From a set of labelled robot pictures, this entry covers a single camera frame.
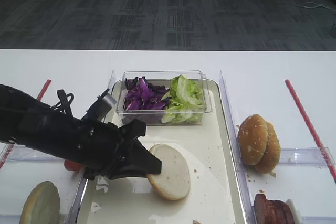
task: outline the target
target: red stick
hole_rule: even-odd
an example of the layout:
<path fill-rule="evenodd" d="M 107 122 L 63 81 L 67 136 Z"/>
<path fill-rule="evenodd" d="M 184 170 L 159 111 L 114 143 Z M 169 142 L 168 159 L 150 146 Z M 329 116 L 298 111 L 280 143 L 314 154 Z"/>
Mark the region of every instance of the red stick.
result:
<path fill-rule="evenodd" d="M 301 112 L 301 115 L 302 115 L 302 117 L 303 117 L 303 119 L 304 119 L 304 121 L 305 121 L 305 123 L 306 123 L 306 125 L 307 125 L 307 127 L 308 127 L 308 129 L 309 129 L 309 131 L 311 133 L 311 135 L 313 136 L 313 138 L 315 140 L 316 145 L 319 148 L 322 149 L 322 155 L 323 155 L 324 159 L 327 161 L 329 171 L 330 171 L 332 177 L 334 178 L 334 180 L 336 182 L 336 170 L 335 170 L 335 167 L 331 164 L 330 157 L 324 151 L 324 146 L 323 146 L 323 144 L 322 144 L 322 142 L 321 142 L 321 140 L 320 140 L 320 138 L 319 138 L 316 130 L 314 129 L 314 126 L 312 125 L 312 123 L 311 123 L 311 121 L 310 121 L 310 119 L 309 119 L 306 111 L 304 110 L 304 108 L 303 108 L 303 106 L 302 106 L 302 104 L 301 104 L 298 96 L 296 95 L 295 90 L 294 90 L 292 84 L 290 83 L 290 81 L 289 80 L 285 80 L 285 84 L 287 85 L 287 88 L 288 88 L 290 94 L 292 95 L 292 97 L 293 97 L 293 99 L 294 99 L 297 107 L 299 108 L 299 110 Z"/>
<path fill-rule="evenodd" d="M 51 83 L 50 79 L 46 80 L 46 83 L 44 83 L 43 88 L 41 89 L 40 93 L 38 94 L 38 96 L 36 98 L 38 101 L 40 101 L 42 99 L 42 97 L 46 93 L 47 89 L 49 88 L 50 83 Z M 5 164 L 8 156 L 10 155 L 10 153 L 11 153 L 11 151 L 12 151 L 13 148 L 14 148 L 14 144 L 10 144 L 9 147 L 8 147 L 8 149 L 7 149 L 7 151 L 6 151 L 6 153 L 5 153 L 5 155 L 0 160 L 0 169 Z"/>

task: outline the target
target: table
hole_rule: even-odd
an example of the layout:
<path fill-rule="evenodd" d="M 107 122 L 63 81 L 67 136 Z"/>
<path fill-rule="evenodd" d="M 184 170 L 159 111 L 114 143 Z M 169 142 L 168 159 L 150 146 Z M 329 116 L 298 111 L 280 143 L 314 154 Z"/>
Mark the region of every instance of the table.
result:
<path fill-rule="evenodd" d="M 258 113 L 274 124 L 283 147 L 316 147 L 284 83 L 289 79 L 334 157 L 335 66 L 336 52 L 0 50 L 1 83 L 36 96 L 49 78 L 43 101 L 55 104 L 57 89 L 72 92 L 79 118 L 113 69 L 117 80 L 132 70 L 201 70 L 216 82 L 222 71 L 236 122 Z"/>

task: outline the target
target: green lettuce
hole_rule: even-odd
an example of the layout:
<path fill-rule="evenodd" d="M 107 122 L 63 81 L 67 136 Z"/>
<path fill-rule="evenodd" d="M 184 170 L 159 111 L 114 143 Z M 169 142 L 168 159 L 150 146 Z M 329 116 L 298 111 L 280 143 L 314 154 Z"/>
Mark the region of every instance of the green lettuce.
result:
<path fill-rule="evenodd" d="M 185 78 L 183 75 L 172 80 L 170 91 L 162 99 L 171 97 L 170 104 L 166 108 L 172 113 L 165 113 L 161 119 L 162 123 L 197 123 L 202 119 L 202 113 L 177 113 L 177 110 L 204 109 L 205 103 L 202 90 L 194 81 Z"/>

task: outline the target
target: floor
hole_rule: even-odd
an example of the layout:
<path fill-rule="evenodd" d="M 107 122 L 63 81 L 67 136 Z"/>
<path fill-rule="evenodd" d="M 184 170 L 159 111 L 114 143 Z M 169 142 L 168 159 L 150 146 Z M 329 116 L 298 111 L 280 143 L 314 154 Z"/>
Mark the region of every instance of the floor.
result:
<path fill-rule="evenodd" d="M 0 48 L 336 50 L 335 19 L 292 0 L 0 0 Z"/>

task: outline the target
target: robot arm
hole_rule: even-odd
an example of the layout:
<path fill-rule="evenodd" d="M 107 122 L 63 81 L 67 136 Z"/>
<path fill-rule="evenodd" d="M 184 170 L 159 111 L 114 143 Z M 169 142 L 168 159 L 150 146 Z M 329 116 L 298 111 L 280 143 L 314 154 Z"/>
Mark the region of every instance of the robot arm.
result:
<path fill-rule="evenodd" d="M 101 120 L 115 105 L 106 90 L 80 120 L 72 116 L 72 94 L 57 91 L 60 102 L 50 107 L 26 93 L 0 85 L 0 142 L 68 159 L 86 167 L 84 177 L 116 179 L 159 174 L 161 161 L 148 152 L 138 137 L 146 124 L 134 120 L 118 128 Z"/>

